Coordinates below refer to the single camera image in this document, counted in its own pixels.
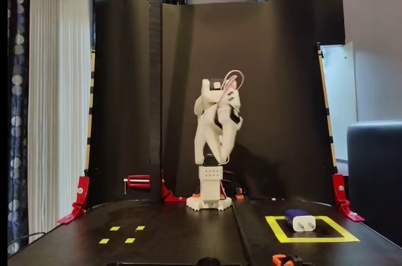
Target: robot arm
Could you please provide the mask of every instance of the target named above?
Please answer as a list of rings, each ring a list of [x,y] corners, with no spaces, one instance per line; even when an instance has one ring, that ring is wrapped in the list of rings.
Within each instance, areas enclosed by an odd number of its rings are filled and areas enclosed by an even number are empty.
[[[222,165],[229,161],[237,131],[243,119],[240,116],[239,87],[237,76],[223,81],[202,80],[201,96],[195,101],[194,113],[198,125],[194,139],[195,163],[198,167],[200,192],[187,198],[187,206],[193,210],[216,208],[224,210],[232,204],[225,195]],[[208,144],[218,165],[204,163],[204,146]]]
[[[204,146],[208,144],[218,164],[224,164],[232,152],[237,131],[241,128],[239,91],[236,81],[227,88],[222,82],[202,81],[201,96],[195,101],[198,117],[195,135],[195,163],[204,163]]]

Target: white curtain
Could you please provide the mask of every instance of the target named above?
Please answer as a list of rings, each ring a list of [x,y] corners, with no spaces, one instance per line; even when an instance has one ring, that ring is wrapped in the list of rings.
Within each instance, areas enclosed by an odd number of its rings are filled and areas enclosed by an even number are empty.
[[[28,106],[30,233],[69,214],[85,168],[90,0],[31,0]]]

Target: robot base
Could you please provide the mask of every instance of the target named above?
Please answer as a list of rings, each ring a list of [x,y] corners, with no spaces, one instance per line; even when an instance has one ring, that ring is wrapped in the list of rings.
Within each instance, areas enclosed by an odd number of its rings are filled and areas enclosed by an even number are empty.
[[[223,211],[232,205],[232,199],[226,197],[226,199],[221,199],[216,203],[205,203],[201,197],[189,197],[187,198],[186,204],[195,211],[203,209],[218,209],[219,211]]]

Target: black pole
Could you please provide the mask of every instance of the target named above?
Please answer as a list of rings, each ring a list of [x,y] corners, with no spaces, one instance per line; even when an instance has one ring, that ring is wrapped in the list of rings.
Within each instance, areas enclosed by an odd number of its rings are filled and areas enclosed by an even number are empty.
[[[151,202],[161,202],[162,0],[149,0],[149,159]]]

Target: curved black backdrop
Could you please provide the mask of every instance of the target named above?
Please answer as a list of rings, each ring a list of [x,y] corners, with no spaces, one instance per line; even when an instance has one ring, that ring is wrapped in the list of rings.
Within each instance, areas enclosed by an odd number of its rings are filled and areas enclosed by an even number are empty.
[[[148,2],[96,0],[89,206],[138,199],[149,174]],[[203,78],[231,69],[244,125],[231,161],[254,198],[333,203],[334,170],[311,0],[163,6],[163,167],[177,196],[197,183],[193,114]]]

